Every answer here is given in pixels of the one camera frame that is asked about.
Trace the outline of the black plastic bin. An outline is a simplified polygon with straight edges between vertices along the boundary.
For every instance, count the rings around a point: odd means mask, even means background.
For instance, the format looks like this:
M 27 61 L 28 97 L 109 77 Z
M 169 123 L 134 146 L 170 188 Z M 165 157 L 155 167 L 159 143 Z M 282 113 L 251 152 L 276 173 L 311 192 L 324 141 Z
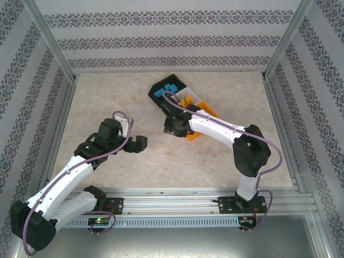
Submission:
M 170 84 L 171 85 L 171 88 L 172 88 L 172 85 L 176 85 L 178 87 L 178 91 L 179 90 L 182 90 L 184 88 L 186 88 L 187 86 L 175 75 L 175 74 L 172 74 L 172 75 L 169 75 L 167 76 L 166 78 L 162 79 L 161 81 L 155 83 L 150 91 L 148 92 L 148 97 L 158 106 L 160 107 L 161 104 L 164 102 L 164 98 L 163 96 L 160 97 L 160 98 L 156 98 L 153 93 L 156 92 L 157 90 L 161 89 L 161 88 L 164 88 L 164 86 L 166 84 Z

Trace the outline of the white plastic bin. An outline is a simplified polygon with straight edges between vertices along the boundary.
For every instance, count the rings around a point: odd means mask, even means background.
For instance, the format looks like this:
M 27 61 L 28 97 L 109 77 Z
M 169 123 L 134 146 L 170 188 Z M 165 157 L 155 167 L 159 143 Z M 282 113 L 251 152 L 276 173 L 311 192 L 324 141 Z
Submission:
M 196 105 L 197 103 L 201 102 L 201 98 L 196 95 L 196 93 L 194 93 L 190 88 L 186 87 L 182 90 L 179 90 L 178 92 L 174 93 L 174 95 L 172 96 L 172 99 L 175 100 L 177 102 L 178 105 L 180 100 L 183 98 L 185 99 L 186 96 L 190 96 L 192 98 L 193 101 L 193 105 Z

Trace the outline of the orange plastic bin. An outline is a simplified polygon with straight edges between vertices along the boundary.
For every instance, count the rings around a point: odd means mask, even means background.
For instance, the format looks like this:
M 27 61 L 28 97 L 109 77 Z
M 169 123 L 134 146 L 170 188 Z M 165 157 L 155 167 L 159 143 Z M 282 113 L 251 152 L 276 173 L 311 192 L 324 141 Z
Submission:
M 186 102 L 186 105 L 184 106 L 185 108 L 188 108 L 191 106 L 191 104 L 194 104 L 192 101 L 188 101 Z M 210 115 L 219 118 L 219 115 L 204 101 L 201 101 L 199 103 L 196 104 L 197 107 L 201 108 L 202 110 L 206 111 L 207 113 L 209 113 Z M 187 139 L 189 141 L 193 141 L 193 139 L 200 137 L 201 133 L 200 132 L 187 132 Z

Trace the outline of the grey metal sheet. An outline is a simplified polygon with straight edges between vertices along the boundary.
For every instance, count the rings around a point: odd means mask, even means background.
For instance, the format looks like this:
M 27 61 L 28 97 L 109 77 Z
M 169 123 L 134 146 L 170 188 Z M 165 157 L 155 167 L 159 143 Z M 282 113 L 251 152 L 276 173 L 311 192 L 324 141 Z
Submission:
M 100 236 L 63 229 L 33 258 L 331 258 L 296 226 L 242 233 L 236 228 L 120 228 Z

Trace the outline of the aluminium table side rail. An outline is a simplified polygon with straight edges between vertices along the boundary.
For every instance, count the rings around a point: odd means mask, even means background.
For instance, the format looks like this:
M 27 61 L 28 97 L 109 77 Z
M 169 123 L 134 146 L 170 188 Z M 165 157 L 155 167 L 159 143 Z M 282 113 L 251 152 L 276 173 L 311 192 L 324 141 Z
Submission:
M 288 168 L 290 178 L 292 180 L 292 184 L 296 186 L 297 190 L 301 194 L 305 194 L 306 190 L 303 186 L 302 179 L 300 177 L 300 173 L 297 167 L 297 162 L 295 157 L 293 156 L 293 152 L 288 140 L 288 136 L 286 130 L 284 128 L 282 116 L 280 114 L 273 90 L 271 88 L 270 82 L 263 79 L 263 85 L 266 91 L 267 99 L 271 108 L 271 112 L 274 118 L 274 122 L 277 129 L 277 134 L 281 143 L 281 147 L 283 150 L 285 164 Z
M 52 142 L 48 148 L 47 156 L 42 168 L 42 174 L 40 176 L 40 180 L 36 188 L 36 191 L 40 191 L 40 189 L 42 189 L 51 178 L 58 150 L 61 144 L 63 131 L 66 126 L 68 113 L 70 111 L 71 103 L 73 101 L 78 78 L 79 76 L 77 75 L 74 78 L 74 80 L 69 84 L 68 89 L 64 95 L 59 116 L 54 127 Z

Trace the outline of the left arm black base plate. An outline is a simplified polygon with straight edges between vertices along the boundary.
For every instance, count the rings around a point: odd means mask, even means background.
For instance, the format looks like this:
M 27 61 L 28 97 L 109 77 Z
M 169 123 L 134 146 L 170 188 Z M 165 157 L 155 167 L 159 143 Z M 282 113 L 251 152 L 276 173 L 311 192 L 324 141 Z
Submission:
M 123 198 L 106 198 L 103 211 L 111 212 L 114 215 L 122 215 L 123 206 Z

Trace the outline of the aluminium mounting rail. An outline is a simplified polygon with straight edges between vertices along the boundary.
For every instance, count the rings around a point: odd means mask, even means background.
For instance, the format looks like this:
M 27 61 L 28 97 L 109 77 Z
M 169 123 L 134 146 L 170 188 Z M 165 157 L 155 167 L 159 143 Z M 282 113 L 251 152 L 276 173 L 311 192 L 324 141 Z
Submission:
M 123 216 L 205 216 L 219 214 L 220 196 L 233 196 L 233 188 L 102 188 L 109 197 L 124 199 Z M 314 195 L 291 188 L 271 188 L 269 215 L 318 214 Z

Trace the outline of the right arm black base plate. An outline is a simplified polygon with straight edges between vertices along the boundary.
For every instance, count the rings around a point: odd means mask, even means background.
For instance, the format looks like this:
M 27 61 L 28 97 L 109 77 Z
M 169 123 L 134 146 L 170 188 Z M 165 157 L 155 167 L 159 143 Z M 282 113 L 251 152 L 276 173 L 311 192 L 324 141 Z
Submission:
M 255 196 L 246 201 L 239 196 L 223 196 L 218 198 L 220 214 L 263 214 L 267 210 L 267 203 L 263 196 Z

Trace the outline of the aluminium frame post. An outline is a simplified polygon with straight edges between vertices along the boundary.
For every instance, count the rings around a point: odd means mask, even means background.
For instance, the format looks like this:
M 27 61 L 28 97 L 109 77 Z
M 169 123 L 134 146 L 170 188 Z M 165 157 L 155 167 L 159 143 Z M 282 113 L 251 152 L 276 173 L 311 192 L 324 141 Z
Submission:
M 267 64 L 266 69 L 262 73 L 263 79 L 267 81 L 271 78 L 272 73 L 274 72 L 276 66 L 284 54 L 284 51 L 287 49 L 290 41 L 292 40 L 294 34 L 297 31 L 298 26 L 304 19 L 304 16 L 307 14 L 310 6 L 312 5 L 313 0 L 301 0 L 296 11 L 294 12 L 283 36 L 281 37 L 275 51 L 273 52 L 270 61 Z
M 73 73 L 72 68 L 65 57 L 57 39 L 55 38 L 52 30 L 45 20 L 44 15 L 41 13 L 35 0 L 22 0 L 24 7 L 27 9 L 31 18 L 35 22 L 38 30 L 43 36 L 46 44 L 55 56 L 59 66 L 67 77 L 69 82 L 74 82 L 76 75 Z

